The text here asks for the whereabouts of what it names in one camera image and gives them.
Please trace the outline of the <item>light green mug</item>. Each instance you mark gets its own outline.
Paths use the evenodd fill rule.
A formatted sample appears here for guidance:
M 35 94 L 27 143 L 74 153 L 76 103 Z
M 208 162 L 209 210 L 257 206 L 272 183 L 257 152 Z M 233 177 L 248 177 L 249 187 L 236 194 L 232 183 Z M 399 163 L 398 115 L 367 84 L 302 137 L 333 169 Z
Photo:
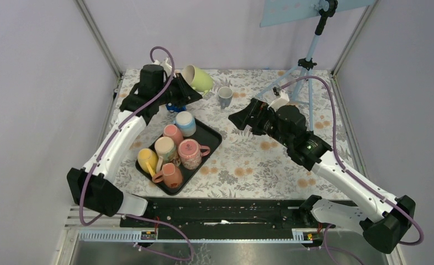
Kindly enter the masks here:
M 202 69 L 188 65 L 182 71 L 181 75 L 184 80 L 197 92 L 206 94 L 214 85 L 214 80 L 211 76 Z

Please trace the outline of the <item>grey mug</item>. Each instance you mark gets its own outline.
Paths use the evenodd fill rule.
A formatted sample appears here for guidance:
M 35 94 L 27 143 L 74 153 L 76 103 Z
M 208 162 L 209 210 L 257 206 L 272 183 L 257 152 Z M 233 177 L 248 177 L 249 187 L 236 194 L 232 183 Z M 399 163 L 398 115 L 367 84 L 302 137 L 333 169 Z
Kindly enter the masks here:
M 218 90 L 218 97 L 221 109 L 225 109 L 231 104 L 233 90 L 230 87 L 221 87 Z

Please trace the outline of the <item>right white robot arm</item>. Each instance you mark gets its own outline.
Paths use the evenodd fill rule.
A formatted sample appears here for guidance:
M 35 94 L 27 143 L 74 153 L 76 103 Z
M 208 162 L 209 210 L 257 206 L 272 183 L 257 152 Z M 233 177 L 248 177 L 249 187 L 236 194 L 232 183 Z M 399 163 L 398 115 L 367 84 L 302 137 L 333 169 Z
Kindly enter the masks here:
M 415 201 L 397 197 L 346 165 L 330 144 L 306 127 L 306 118 L 294 105 L 274 110 L 266 102 L 251 99 L 243 110 L 229 115 L 239 129 L 250 127 L 254 135 L 268 135 L 287 149 L 293 162 L 326 179 L 354 202 L 346 206 L 318 195 L 301 206 L 300 222 L 319 222 L 347 228 L 363 236 L 377 251 L 390 254 L 412 225 Z

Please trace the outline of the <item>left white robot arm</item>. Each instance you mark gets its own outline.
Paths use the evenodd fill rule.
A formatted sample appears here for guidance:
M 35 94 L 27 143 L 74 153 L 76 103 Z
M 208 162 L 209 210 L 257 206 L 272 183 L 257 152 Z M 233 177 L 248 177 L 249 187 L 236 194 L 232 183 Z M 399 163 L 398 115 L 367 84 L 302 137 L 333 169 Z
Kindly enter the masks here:
M 139 82 L 123 99 L 117 119 L 98 150 L 82 168 L 69 170 L 67 181 L 74 202 L 108 217 L 133 215 L 138 225 L 151 225 L 154 213 L 147 207 L 147 200 L 114 185 L 117 171 L 127 150 L 160 106 L 183 107 L 202 97 L 180 73 L 168 76 L 160 65 L 145 65 L 140 70 Z

